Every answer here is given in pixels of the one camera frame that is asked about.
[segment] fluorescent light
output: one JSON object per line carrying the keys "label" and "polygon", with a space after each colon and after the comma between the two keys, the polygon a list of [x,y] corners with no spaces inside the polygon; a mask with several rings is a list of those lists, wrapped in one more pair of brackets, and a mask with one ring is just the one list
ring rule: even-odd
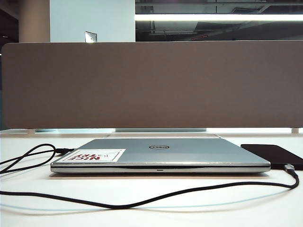
{"label": "fluorescent light", "polygon": [[136,21],[303,21],[303,14],[136,14]]}

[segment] desk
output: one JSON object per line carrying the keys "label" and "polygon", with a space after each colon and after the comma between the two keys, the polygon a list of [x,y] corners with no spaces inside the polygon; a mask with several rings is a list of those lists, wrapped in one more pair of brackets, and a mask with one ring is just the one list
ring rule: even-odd
{"label": "desk", "polygon": [[[99,133],[1,134],[1,160],[22,155],[41,143],[58,148],[76,148],[96,138],[200,138],[208,133]],[[303,156],[302,134],[220,134],[228,141],[277,144]],[[48,154],[20,165],[42,162]],[[297,171],[303,179],[303,171]],[[4,175],[1,189],[31,191],[74,197],[109,204],[126,204],[191,187],[237,181],[264,181],[291,184],[293,178],[282,170],[260,175],[200,176],[62,176],[49,165]],[[303,184],[288,191],[273,186],[247,185],[192,192],[146,204],[139,209],[107,210],[35,197],[1,196],[1,226],[283,226],[303,225]]]}

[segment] cable connector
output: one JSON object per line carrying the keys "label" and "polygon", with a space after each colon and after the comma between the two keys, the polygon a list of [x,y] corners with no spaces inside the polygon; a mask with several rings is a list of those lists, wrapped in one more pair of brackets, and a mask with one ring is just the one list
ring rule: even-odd
{"label": "cable connector", "polygon": [[295,171],[294,171],[294,166],[292,164],[289,164],[287,163],[285,166],[284,166],[284,170],[290,174],[291,176],[295,177],[295,176],[298,176]]}
{"label": "cable connector", "polygon": [[71,152],[71,151],[73,151],[73,150],[74,150],[74,149],[69,149],[69,148],[56,148],[56,149],[54,150],[54,152],[57,153],[57,154],[65,155],[65,154],[67,154],[68,152]]}

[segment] dell logo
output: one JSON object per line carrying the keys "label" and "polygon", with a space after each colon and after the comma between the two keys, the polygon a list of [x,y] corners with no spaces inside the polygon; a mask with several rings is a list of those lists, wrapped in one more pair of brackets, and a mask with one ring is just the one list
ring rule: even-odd
{"label": "dell logo", "polygon": [[151,145],[149,146],[150,149],[167,149],[169,146],[166,145]]}

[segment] ceiling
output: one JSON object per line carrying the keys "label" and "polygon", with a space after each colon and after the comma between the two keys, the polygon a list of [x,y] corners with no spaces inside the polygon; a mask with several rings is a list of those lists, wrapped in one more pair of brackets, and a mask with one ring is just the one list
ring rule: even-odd
{"label": "ceiling", "polygon": [[[136,14],[303,14],[303,0],[136,0]],[[137,21],[136,41],[303,39],[302,22]]]}

